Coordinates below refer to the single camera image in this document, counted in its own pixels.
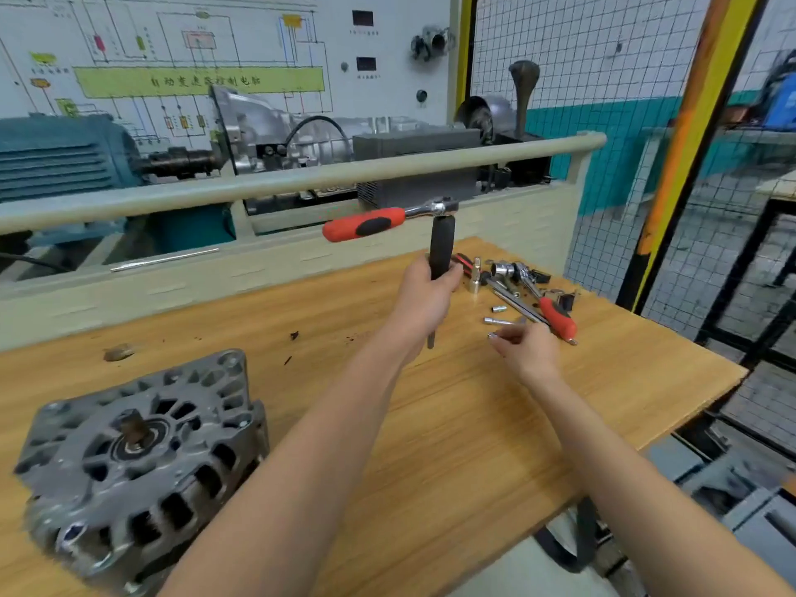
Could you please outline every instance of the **gear shift lever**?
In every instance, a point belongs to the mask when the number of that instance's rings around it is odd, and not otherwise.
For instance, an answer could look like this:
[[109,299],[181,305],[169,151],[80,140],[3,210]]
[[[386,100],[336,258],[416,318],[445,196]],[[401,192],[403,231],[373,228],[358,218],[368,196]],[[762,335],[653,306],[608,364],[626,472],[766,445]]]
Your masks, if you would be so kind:
[[539,65],[530,60],[517,60],[509,66],[509,73],[517,90],[517,124],[514,128],[514,138],[522,141],[525,136],[528,101],[531,99],[536,82],[539,81]]

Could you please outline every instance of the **wooden workbench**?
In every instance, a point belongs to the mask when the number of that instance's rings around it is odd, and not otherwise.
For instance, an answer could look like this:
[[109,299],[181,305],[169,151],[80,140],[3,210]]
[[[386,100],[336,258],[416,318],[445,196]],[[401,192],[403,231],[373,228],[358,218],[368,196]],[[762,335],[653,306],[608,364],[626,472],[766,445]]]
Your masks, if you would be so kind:
[[[456,250],[513,259],[479,239],[462,241]],[[88,593],[39,555],[22,531],[29,495],[10,472],[42,404],[241,348],[252,395],[265,403],[276,443],[386,317],[411,258],[0,354],[0,595]],[[445,592],[578,495],[552,428],[485,339],[491,327],[482,317],[496,303],[487,290],[476,300],[457,291],[436,347],[403,372],[317,595]],[[593,294],[582,294],[572,316],[580,344],[561,344],[566,379],[637,448],[680,425],[745,373]],[[296,340],[293,331],[300,331]],[[137,353],[104,362],[104,350],[121,342],[134,344]]]

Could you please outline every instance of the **black hose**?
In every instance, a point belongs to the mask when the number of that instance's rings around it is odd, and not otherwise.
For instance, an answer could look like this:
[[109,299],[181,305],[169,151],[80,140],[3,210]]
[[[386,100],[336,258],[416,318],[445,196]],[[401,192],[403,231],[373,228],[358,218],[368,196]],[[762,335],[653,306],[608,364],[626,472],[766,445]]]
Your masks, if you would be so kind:
[[5,251],[0,251],[0,258],[4,260],[14,260],[15,262],[27,262],[36,266],[44,266],[57,272],[72,272],[71,269],[60,264],[39,260],[38,258],[32,258],[29,255],[18,255],[16,253],[5,253]]
[[340,127],[339,123],[334,121],[331,117],[326,117],[325,115],[310,115],[310,117],[305,117],[299,121],[298,125],[287,135],[287,138],[285,138],[285,147],[287,148],[287,145],[291,143],[291,140],[293,140],[296,132],[302,129],[307,123],[312,123],[313,121],[326,121],[327,123],[331,123],[335,128],[337,128],[337,131],[340,132],[340,135],[343,136],[346,148],[349,146],[348,136],[345,135],[345,131]]

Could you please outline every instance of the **teal wall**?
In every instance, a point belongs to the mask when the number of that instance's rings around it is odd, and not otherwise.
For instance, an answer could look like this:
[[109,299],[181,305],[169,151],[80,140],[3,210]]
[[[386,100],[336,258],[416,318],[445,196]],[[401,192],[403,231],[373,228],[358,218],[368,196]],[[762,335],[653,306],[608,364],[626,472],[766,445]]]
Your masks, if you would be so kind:
[[[756,95],[756,90],[738,92],[731,97],[730,103],[751,102]],[[679,96],[668,96],[528,109],[526,129],[545,138],[571,136],[582,129],[606,134],[608,142],[592,156],[580,202],[579,213],[585,216],[600,209],[623,205],[627,201],[644,148],[642,128],[666,127],[677,114],[681,102]],[[664,142],[655,160],[647,182],[648,192],[657,186],[667,145],[668,142]],[[748,148],[746,145],[727,142],[713,144],[702,165],[701,177],[733,170],[743,162]],[[557,155],[552,159],[551,174],[554,178],[564,178],[568,167],[569,155]]]

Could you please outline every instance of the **digital display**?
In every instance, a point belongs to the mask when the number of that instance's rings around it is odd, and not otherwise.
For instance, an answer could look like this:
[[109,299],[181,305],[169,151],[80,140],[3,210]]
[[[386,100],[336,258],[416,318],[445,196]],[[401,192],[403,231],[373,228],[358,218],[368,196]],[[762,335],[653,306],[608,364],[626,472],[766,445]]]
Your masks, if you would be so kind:
[[373,27],[373,13],[370,10],[352,10],[351,14],[357,27]]
[[357,70],[376,70],[376,59],[372,56],[358,56]]

